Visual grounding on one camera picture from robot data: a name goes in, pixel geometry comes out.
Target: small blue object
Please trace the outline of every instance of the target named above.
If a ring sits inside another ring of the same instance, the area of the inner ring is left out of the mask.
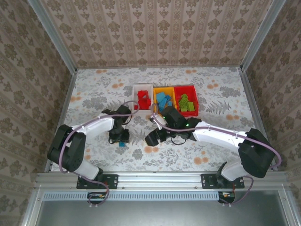
[[[171,96],[166,95],[166,96],[165,96],[165,99],[167,99],[167,101],[169,101],[169,100],[171,99]]]
[[[157,98],[157,102],[160,103],[165,98],[165,94],[163,92],[162,93],[158,93],[156,95],[156,98]]]
[[[163,100],[159,103],[159,111],[163,111],[165,104],[166,104],[167,99],[163,98]]]

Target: plastic bin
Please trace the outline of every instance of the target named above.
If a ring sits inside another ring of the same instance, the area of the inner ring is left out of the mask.
[[[184,117],[198,116],[198,98],[194,86],[175,86],[174,87],[175,99],[177,101],[177,110]],[[186,94],[188,100],[193,102],[194,110],[193,112],[181,112],[178,106],[178,101],[181,100],[181,95]]]
[[[149,98],[151,100],[151,105],[154,103],[154,98],[153,98],[153,87],[152,84],[149,83],[141,83],[141,84],[134,84],[133,85],[133,96],[132,100],[138,102],[138,91],[141,90],[146,90],[149,93]],[[131,104],[131,111],[134,112],[134,105],[135,103]],[[151,105],[149,110],[139,110],[135,115],[145,115],[145,114],[151,114]]]
[[[173,102],[173,107],[175,107],[177,109],[177,103],[175,101],[175,95],[174,95],[174,88],[173,87],[154,88],[154,102],[157,104],[156,94],[157,93],[162,93],[162,92],[164,92],[165,95],[171,96],[171,101]]]

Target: floral tablecloth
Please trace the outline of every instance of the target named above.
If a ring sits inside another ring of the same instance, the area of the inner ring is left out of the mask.
[[[78,70],[65,124],[78,125],[104,109],[117,110],[132,98],[135,83],[152,83],[154,87],[192,84],[198,96],[199,118],[227,129],[248,131],[254,127],[237,67]],[[104,171],[216,171],[223,162],[238,157],[237,152],[221,146],[191,140],[174,145],[169,139],[149,147],[143,139],[156,126],[148,117],[132,118],[126,126],[130,143],[125,147],[110,145],[106,132],[86,144],[84,158]],[[56,164],[52,171],[58,171]]]

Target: wall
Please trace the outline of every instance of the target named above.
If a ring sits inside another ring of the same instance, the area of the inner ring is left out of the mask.
[[[301,205],[301,1],[287,0],[247,74],[270,142]]]
[[[26,0],[0,1],[0,225],[17,225],[44,170],[70,73]]]
[[[239,65],[271,0],[42,0],[77,67]]]

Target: yellow bin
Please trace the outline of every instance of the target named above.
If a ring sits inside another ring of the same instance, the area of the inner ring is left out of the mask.
[[[175,95],[174,95],[174,88],[173,87],[158,87],[158,88],[154,88],[154,102],[157,104],[157,97],[156,97],[156,95],[158,93],[162,93],[162,92],[165,95],[171,96],[171,101],[173,102],[173,107],[175,107],[175,109],[177,109],[177,104],[176,104],[176,101],[175,101]]]

